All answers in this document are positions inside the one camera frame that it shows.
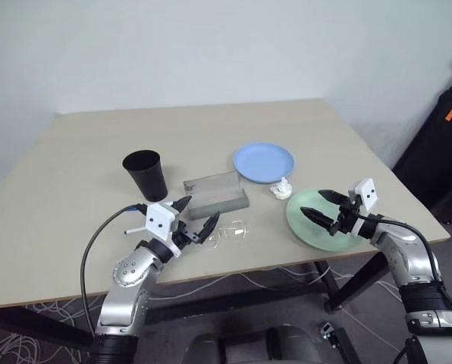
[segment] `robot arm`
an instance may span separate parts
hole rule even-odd
[[[89,363],[132,363],[140,328],[146,317],[150,290],[165,263],[190,243],[203,243],[214,230],[219,214],[209,218],[198,233],[186,229],[180,213],[190,201],[184,197],[172,204],[147,206],[146,229],[153,238],[142,240],[113,270],[112,283],[102,305],[89,351]]]
[[[452,363],[452,300],[445,291],[435,255],[423,243],[421,234],[399,221],[369,214],[377,200],[372,179],[358,183],[349,191],[349,197],[332,190],[319,193],[340,206],[337,220],[302,207],[307,218],[331,235],[340,231],[369,239],[385,255],[405,306],[406,324],[413,334],[406,340],[409,362]]]

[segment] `white figurine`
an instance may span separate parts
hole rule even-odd
[[[292,194],[292,185],[287,182],[287,178],[282,177],[281,181],[270,187],[276,199],[287,199]]]

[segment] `table surface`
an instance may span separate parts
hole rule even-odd
[[[73,297],[80,293],[80,260],[95,229],[120,208],[143,200],[121,161],[138,149],[161,154],[167,200],[184,194],[184,180],[233,170],[234,151],[272,142],[296,159],[293,192],[341,192],[364,177],[378,190],[375,212],[408,221],[429,241],[449,234],[321,99],[97,111],[62,115],[0,185],[0,306]],[[169,262],[161,282],[290,265],[373,251],[368,241],[329,253],[299,240],[268,185],[241,178],[250,207],[223,214],[219,224],[245,221],[241,241],[213,250],[187,247]],[[125,229],[143,223],[126,212],[99,236],[86,266],[89,293],[107,291],[111,270],[143,238]],[[200,229],[203,221],[194,221]]]

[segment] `blue plate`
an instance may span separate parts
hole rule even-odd
[[[295,160],[281,146],[254,143],[236,151],[233,164],[246,179],[258,184],[273,184],[292,173]]]

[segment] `white wall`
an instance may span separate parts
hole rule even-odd
[[[392,166],[452,80],[452,0],[0,0],[0,180],[57,111],[325,97]]]

